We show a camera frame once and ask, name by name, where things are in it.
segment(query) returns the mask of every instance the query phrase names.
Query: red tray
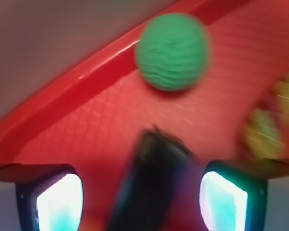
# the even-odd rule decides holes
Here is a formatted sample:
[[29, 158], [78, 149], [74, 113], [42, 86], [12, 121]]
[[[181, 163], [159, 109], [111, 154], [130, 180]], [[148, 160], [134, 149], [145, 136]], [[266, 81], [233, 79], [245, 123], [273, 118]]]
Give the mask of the red tray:
[[[205, 163], [239, 158], [238, 133], [248, 112], [289, 71], [289, 0], [180, 0], [160, 14], [173, 12], [198, 17], [210, 36], [210, 68], [190, 91], [163, 93], [141, 79], [134, 45], [145, 22], [0, 123], [0, 163], [75, 166], [85, 193], [81, 230], [105, 228], [144, 128], [156, 124], [178, 136]], [[191, 170], [198, 177], [182, 183], [166, 230], [205, 229], [197, 197], [201, 171]]]

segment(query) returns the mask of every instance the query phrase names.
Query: textured ball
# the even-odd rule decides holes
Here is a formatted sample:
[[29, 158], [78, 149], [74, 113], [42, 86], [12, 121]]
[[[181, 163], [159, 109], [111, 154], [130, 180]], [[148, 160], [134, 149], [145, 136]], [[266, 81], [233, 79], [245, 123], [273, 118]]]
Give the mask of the textured ball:
[[155, 18], [136, 48], [136, 64], [144, 79], [164, 91], [194, 84], [208, 63], [208, 40], [201, 23], [184, 14]]

